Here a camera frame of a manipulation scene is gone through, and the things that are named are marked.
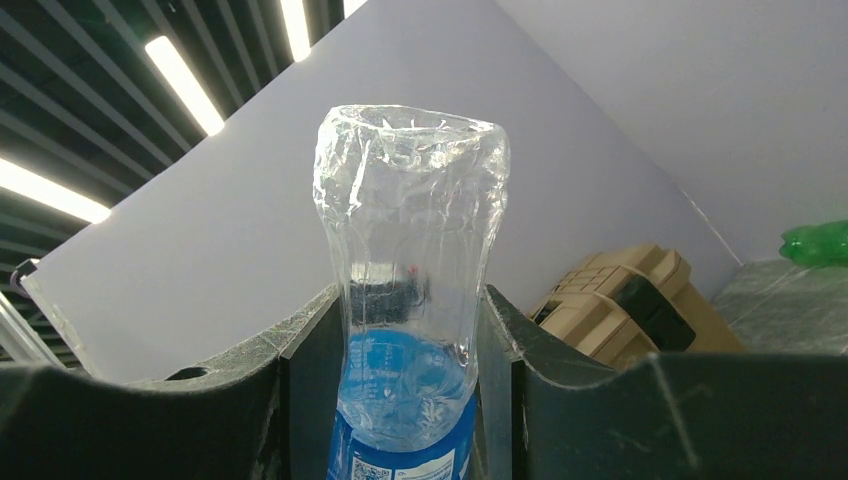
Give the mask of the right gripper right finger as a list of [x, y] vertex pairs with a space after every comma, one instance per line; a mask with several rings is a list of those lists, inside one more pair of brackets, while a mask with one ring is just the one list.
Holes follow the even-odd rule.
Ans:
[[481, 479], [843, 479], [847, 360], [651, 354], [613, 370], [496, 288], [478, 321]]

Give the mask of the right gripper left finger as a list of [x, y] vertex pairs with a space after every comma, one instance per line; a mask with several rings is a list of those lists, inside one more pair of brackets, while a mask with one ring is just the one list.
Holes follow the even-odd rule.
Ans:
[[322, 479], [341, 364], [338, 292], [163, 380], [1, 370], [5, 479]]

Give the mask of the clear bottle blue label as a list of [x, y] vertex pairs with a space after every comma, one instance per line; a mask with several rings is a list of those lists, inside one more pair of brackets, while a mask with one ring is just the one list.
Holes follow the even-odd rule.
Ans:
[[469, 476], [477, 321], [509, 174], [508, 136], [487, 121], [402, 105], [322, 121], [313, 198], [344, 341], [329, 478]]

